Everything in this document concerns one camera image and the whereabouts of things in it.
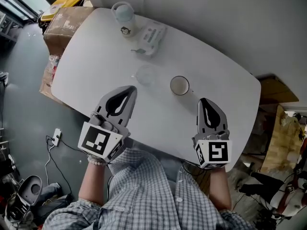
white water bottle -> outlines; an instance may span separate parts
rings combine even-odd
[[[111,11],[120,25],[120,31],[124,37],[132,37],[136,32],[134,10],[127,2],[115,3]]]

checkered shirt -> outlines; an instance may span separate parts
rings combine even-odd
[[[182,167],[173,196],[160,161],[148,152],[126,149],[109,168],[109,201],[101,207],[79,199],[52,212],[43,230],[254,229],[234,212],[218,212]]]

cartoon monkey logo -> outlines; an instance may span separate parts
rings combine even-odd
[[[123,26],[120,30],[124,35],[130,35],[131,30],[129,30],[127,27]]]

light blue bottle cap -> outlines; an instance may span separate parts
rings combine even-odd
[[[127,22],[133,18],[133,10],[128,5],[120,5],[116,11],[116,18],[119,22]]]

power strip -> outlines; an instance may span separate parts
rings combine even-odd
[[[61,135],[62,135],[62,131],[59,128],[56,128],[56,130],[54,131],[54,135],[53,135],[54,140],[52,141],[53,145],[55,145],[56,147],[59,145],[59,138],[61,138]]]

